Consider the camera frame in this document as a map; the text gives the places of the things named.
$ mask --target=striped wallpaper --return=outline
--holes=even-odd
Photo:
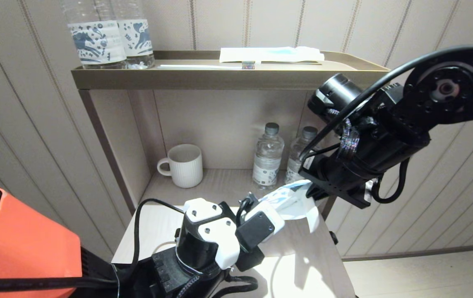
[[[473,44],[473,0],[143,2],[157,50],[309,46],[393,68]],[[0,186],[109,259],[130,214],[70,76],[78,65],[57,0],[0,1]],[[394,204],[336,202],[327,224],[342,255],[473,245],[473,122],[432,139]],[[394,168],[383,193],[396,178]]]

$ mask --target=floor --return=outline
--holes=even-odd
[[[344,264],[360,298],[473,297],[473,251]]]

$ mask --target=plastic water bottle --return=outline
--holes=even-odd
[[[126,54],[110,0],[62,0],[83,68],[125,68]]]
[[[304,179],[303,176],[299,175],[299,168],[301,161],[299,161],[299,155],[303,149],[310,143],[310,141],[317,135],[317,128],[312,126],[306,126],[303,128],[301,136],[293,140],[290,145],[290,158],[288,159],[288,170],[286,171],[286,179],[284,184],[292,183],[298,180]],[[308,158],[305,164],[312,164],[314,158]]]
[[[265,133],[257,142],[253,183],[261,190],[274,189],[284,150],[284,140],[279,136],[279,125],[268,123]]]
[[[145,70],[155,66],[148,20],[138,0],[112,0],[128,69]]]

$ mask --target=wooden shelf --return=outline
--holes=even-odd
[[[257,198],[269,191],[260,191],[251,181],[253,170],[204,169],[204,178],[196,187],[180,188],[172,183],[172,178],[155,173],[142,196],[142,199],[157,198],[172,205],[183,205],[185,201],[204,198],[210,202],[227,202],[229,206],[238,206],[238,200],[245,198],[251,191]],[[286,171],[279,171],[276,188],[284,185]]]
[[[323,51],[322,63],[263,63],[255,70],[161,70],[161,64],[241,66],[219,63],[219,51],[155,51],[149,70],[72,70],[78,89],[204,89],[204,90],[314,90],[338,72],[361,88],[389,70],[358,57]]]

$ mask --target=water bottle cap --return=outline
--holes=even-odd
[[[306,126],[303,128],[303,138],[315,138],[317,135],[317,128],[313,126]]]
[[[266,124],[265,132],[267,135],[274,136],[279,133],[279,125],[269,122]]]

